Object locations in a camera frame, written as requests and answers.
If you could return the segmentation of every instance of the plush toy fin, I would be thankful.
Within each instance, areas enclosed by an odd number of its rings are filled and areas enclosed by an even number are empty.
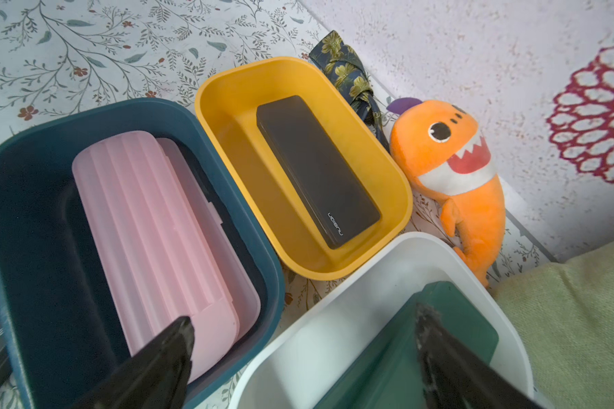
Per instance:
[[[455,202],[451,199],[446,200],[441,207],[441,225],[443,227],[443,231],[449,236],[455,236],[455,225],[462,221],[462,218],[459,216],[459,209],[455,205]]]
[[[423,103],[423,101],[419,100],[418,98],[398,98],[397,100],[393,100],[387,106],[387,110],[389,112],[393,112],[394,114],[402,115],[404,111],[410,109],[411,107],[415,107],[420,103]]]

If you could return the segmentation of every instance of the yellow storage bin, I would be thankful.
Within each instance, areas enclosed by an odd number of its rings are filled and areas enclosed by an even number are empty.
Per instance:
[[[380,211],[380,221],[330,249],[257,128],[259,105],[299,95],[319,120]],[[286,265],[310,279],[352,273],[407,224],[407,179],[328,79],[298,58],[271,58],[204,82],[196,115]]]

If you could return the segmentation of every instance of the blue storage bin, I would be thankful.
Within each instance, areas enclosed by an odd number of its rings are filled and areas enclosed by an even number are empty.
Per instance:
[[[185,407],[240,370],[278,326],[285,293],[279,260],[189,110],[141,98],[35,126],[0,145],[0,320],[30,409],[71,405],[130,357],[71,163],[89,145],[132,130],[180,146],[261,299],[252,330],[188,385]]]

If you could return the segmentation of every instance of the plastic container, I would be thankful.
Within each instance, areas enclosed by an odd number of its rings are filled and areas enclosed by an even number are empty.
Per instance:
[[[256,356],[230,409],[313,408],[405,302],[431,282],[453,282],[498,333],[491,367],[533,397],[532,369],[516,330],[441,240],[400,235]]]
[[[157,142],[164,149],[166,157],[175,170],[193,213],[200,218],[202,232],[209,237],[209,248],[230,292],[232,305],[239,318],[239,334],[236,337],[239,340],[250,331],[259,317],[261,309],[259,295],[222,229],[221,217],[213,203],[207,201],[177,144],[167,138],[158,138]]]
[[[261,299],[253,328],[188,385],[185,407],[239,371],[278,325],[279,260],[191,112],[142,98],[35,126],[0,145],[0,320],[27,408],[69,406],[130,356],[71,163],[93,143],[131,130],[178,144]]]
[[[323,239],[257,127],[257,107],[299,95],[380,211],[380,220],[338,249]],[[214,75],[196,115],[286,265],[310,279],[344,277],[382,249],[412,212],[409,184],[375,136],[318,68],[271,58]]]
[[[148,132],[125,132],[80,152],[73,177],[131,355],[187,315],[201,334],[195,380],[234,344],[239,317],[164,150]]]

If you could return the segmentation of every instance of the red pattern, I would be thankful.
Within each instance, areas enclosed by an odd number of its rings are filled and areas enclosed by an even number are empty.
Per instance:
[[[570,83],[554,98],[555,112],[546,120],[550,142],[560,158],[614,183],[614,46],[571,75]]]

